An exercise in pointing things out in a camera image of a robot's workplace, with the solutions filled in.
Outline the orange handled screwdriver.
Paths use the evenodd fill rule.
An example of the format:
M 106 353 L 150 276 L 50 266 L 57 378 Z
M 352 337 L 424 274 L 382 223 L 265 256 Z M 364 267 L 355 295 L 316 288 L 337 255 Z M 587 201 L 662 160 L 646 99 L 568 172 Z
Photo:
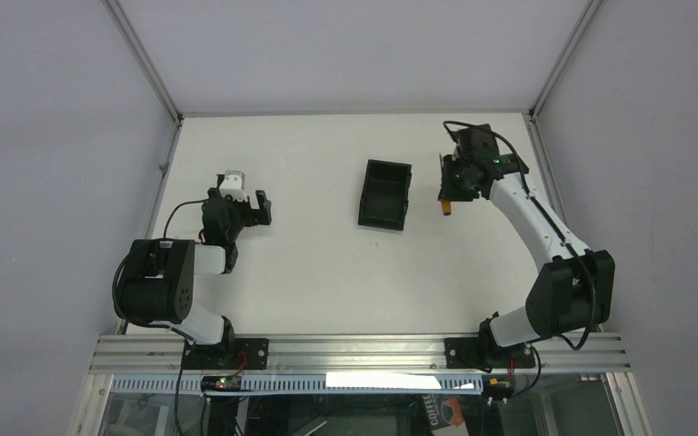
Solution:
M 452 204 L 448 200 L 441 201 L 442 213 L 444 216 L 450 216 L 452 214 Z

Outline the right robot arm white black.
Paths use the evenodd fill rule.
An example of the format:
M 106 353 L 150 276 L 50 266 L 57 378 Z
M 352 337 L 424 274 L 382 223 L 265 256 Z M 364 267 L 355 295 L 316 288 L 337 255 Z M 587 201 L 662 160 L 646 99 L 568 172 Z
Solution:
M 517 309 L 482 321 L 475 338 L 455 347 L 468 368 L 507 368 L 533 343 L 564 339 L 578 351 L 610 316 L 615 261 L 578 238 L 539 194 L 516 148 L 489 124 L 445 121 L 454 150 L 440 158 L 437 200 L 448 216 L 453 203 L 485 199 L 497 208 L 531 254 L 537 277 Z M 565 339 L 579 330 L 578 342 Z

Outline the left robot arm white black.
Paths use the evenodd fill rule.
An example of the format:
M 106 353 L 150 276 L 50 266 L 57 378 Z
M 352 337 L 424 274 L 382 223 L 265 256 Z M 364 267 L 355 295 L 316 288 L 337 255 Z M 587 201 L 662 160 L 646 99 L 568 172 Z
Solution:
M 166 329 L 191 345 L 235 355 L 232 322 L 194 301 L 194 279 L 231 273 L 242 230 L 271 223 L 271 201 L 263 190 L 254 194 L 256 207 L 246 194 L 235 199 L 230 192 L 211 188 L 198 201 L 202 227 L 196 238 L 162 235 L 133 241 L 113 278 L 116 314 L 132 325 Z

